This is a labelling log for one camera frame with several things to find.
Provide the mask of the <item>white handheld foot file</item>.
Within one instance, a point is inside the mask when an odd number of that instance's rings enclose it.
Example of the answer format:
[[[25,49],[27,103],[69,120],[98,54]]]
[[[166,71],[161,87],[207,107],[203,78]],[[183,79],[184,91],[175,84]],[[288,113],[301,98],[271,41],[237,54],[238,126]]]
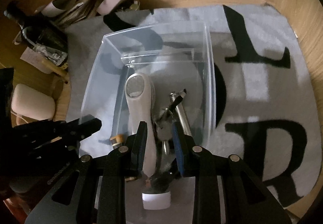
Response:
[[[147,141],[143,173],[151,177],[155,173],[157,148],[152,124],[152,106],[154,104],[154,86],[148,75],[134,73],[128,77],[125,86],[125,97],[129,109],[129,127],[136,133],[141,121],[147,123]]]

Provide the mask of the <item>grey rug with black letters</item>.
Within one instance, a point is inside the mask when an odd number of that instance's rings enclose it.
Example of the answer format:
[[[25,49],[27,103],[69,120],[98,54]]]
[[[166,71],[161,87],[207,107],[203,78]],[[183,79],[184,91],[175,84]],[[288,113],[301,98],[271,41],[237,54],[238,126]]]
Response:
[[[81,120],[104,36],[179,21],[203,22],[210,33],[215,126],[206,149],[222,157],[241,156],[283,207],[299,201],[321,171],[321,134],[303,54],[286,18],[273,7],[160,8],[111,13],[69,26],[67,118]]]

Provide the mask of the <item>silver metal flashlight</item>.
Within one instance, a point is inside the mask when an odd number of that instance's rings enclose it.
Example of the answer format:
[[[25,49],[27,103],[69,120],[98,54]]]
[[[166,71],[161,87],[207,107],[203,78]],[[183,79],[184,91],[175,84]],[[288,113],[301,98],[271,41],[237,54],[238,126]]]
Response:
[[[172,105],[175,104],[175,110],[176,110],[178,119],[180,121],[180,124],[182,125],[184,134],[192,136],[188,118],[182,104],[182,101],[185,98],[186,94],[187,94],[186,89],[180,92],[171,92],[169,95],[169,98],[170,98],[171,104]]]

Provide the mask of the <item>stack of papers and booklets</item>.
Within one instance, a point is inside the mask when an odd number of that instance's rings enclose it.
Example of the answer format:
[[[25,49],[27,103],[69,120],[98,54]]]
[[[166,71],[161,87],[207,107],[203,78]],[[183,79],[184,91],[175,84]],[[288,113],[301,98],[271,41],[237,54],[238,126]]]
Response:
[[[59,28],[90,19],[97,15],[98,0],[53,0],[40,13]]]

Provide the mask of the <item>clear acrylic storage box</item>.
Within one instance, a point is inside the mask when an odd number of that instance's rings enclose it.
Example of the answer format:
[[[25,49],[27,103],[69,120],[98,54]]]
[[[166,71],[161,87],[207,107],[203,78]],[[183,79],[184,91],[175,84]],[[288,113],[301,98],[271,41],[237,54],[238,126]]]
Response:
[[[143,171],[125,185],[125,212],[128,223],[192,223],[194,178],[175,179],[172,139],[164,155],[157,138],[153,116],[161,109],[178,120],[171,92],[186,89],[182,101],[192,137],[197,145],[210,145],[215,126],[215,75],[210,33],[203,22],[179,21],[141,26],[108,34],[95,58],[83,98],[81,122],[89,116],[102,122],[101,129],[81,142],[81,154],[94,158],[107,155],[113,147],[110,137],[132,135],[124,86],[129,76],[144,73],[154,86],[152,124],[157,148],[155,173]],[[145,210],[142,193],[171,192],[171,205],[164,210]]]

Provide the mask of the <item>white note card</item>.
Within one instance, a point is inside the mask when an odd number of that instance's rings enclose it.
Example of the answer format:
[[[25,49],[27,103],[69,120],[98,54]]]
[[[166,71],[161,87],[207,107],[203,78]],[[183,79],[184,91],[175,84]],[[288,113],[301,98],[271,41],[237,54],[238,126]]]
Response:
[[[29,63],[44,74],[50,74],[52,71],[42,63],[42,55],[27,47],[22,53],[21,60]]]

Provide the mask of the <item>white cylindrical speaker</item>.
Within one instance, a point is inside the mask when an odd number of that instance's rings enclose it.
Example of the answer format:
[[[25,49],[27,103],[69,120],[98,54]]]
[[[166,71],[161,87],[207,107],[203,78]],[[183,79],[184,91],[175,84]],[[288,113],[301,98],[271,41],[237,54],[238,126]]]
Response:
[[[12,110],[34,120],[51,120],[55,114],[55,101],[25,84],[17,84],[12,97]]]

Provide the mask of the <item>silver keys with ring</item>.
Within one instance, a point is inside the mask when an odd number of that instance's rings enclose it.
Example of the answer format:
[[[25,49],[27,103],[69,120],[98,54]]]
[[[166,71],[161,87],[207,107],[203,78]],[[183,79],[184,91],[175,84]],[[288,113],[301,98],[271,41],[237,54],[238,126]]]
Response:
[[[157,115],[153,116],[153,122],[157,138],[162,144],[162,153],[168,155],[170,153],[169,140],[172,139],[172,112],[168,108],[161,109]]]

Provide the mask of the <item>black tube with gold cap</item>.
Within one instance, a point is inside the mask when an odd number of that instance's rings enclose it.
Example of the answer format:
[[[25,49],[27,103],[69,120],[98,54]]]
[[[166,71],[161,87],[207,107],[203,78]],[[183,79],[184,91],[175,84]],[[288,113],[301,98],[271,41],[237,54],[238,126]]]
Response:
[[[124,135],[123,134],[118,134],[113,137],[110,137],[109,140],[111,142],[113,149],[117,149],[117,148],[124,145]]]

